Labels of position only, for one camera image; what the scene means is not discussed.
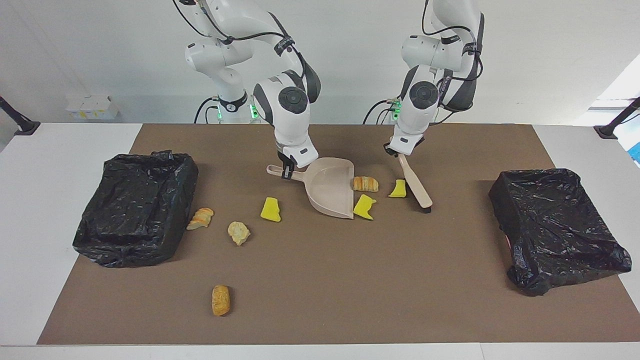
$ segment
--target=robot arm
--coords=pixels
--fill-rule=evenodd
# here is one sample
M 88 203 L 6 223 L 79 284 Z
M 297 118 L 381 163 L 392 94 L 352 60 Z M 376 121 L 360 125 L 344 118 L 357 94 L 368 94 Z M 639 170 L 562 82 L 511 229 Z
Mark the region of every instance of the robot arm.
M 410 155 L 438 107 L 451 112 L 473 105 L 482 48 L 484 17 L 477 0 L 433 0 L 431 23 L 440 38 L 412 35 L 402 57 L 410 70 L 400 95 L 400 113 L 386 151 Z
M 216 84 L 224 121 L 244 120 L 251 114 L 243 106 L 248 95 L 242 77 L 229 66 L 253 57 L 250 42 L 256 39 L 274 46 L 289 70 L 261 81 L 253 98 L 259 116 L 275 129 L 283 177 L 291 178 L 293 167 L 306 167 L 318 154 L 308 136 L 308 105 L 318 98 L 321 84 L 313 68 L 295 49 L 293 39 L 272 13 L 252 0 L 180 0 L 192 6 L 196 25 L 209 39 L 186 49 L 187 62 Z

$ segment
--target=box covered with black plastic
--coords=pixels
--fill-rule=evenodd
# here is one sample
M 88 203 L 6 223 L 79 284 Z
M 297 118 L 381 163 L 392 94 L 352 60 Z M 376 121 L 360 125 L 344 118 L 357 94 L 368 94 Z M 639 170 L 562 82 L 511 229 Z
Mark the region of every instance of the box covered with black plastic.
M 104 163 L 74 249 L 108 268 L 150 266 L 173 256 L 189 221 L 198 167 L 171 151 Z
M 631 271 L 629 253 L 614 239 L 580 177 L 571 170 L 500 173 L 489 197 L 508 237 L 507 275 L 529 295 Z

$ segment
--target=dustpan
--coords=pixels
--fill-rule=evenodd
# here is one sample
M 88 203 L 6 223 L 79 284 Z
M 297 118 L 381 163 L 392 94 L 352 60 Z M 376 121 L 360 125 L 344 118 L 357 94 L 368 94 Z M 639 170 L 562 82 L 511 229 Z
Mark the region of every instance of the dustpan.
M 282 175 L 282 167 L 267 166 L 267 173 Z M 353 218 L 353 163 L 338 158 L 319 158 L 307 171 L 294 171 L 291 179 L 305 183 L 314 209 L 337 218 Z

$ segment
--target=food item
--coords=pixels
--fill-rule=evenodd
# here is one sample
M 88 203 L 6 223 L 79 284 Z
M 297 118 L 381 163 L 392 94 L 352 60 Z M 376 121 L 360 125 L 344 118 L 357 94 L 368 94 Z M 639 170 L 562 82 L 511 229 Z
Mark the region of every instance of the food item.
M 224 285 L 216 285 L 211 293 L 211 308 L 213 315 L 222 316 L 231 310 L 231 297 L 229 288 Z
M 406 180 L 396 180 L 396 188 L 389 194 L 389 197 L 406 197 Z
M 378 192 L 378 180 L 369 176 L 356 176 L 353 178 L 353 189 L 357 192 Z
M 233 239 L 234 243 L 236 243 L 236 245 L 238 246 L 244 244 L 249 235 L 251 235 L 251 232 L 249 232 L 249 229 L 246 227 L 246 225 L 239 221 L 234 221 L 229 224 L 227 232 Z
M 208 227 L 212 216 L 213 210 L 209 208 L 198 209 L 189 222 L 189 225 L 187 225 L 187 230 L 194 230 L 203 226 Z
M 376 202 L 374 199 L 362 194 L 360 200 L 358 200 L 358 204 L 353 208 L 353 213 L 365 219 L 373 220 L 373 217 L 369 215 L 369 210 L 371 210 L 371 206 Z
M 264 206 L 262 207 L 262 213 L 260 217 L 266 220 L 271 220 L 275 222 L 280 222 L 280 207 L 278 206 L 278 199 L 274 197 L 268 197 L 264 201 Z

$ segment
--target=white table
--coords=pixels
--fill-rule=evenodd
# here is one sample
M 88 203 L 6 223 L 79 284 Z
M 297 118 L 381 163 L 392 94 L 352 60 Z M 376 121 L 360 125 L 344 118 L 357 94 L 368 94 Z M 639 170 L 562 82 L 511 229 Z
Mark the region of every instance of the white table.
M 0 359 L 636 359 L 640 343 L 35 346 L 77 258 L 71 247 L 102 162 L 128 153 L 139 124 L 42 124 L 0 152 Z M 640 257 L 640 169 L 590 127 L 535 126 L 616 239 Z M 640 272 L 620 276 L 636 307 Z

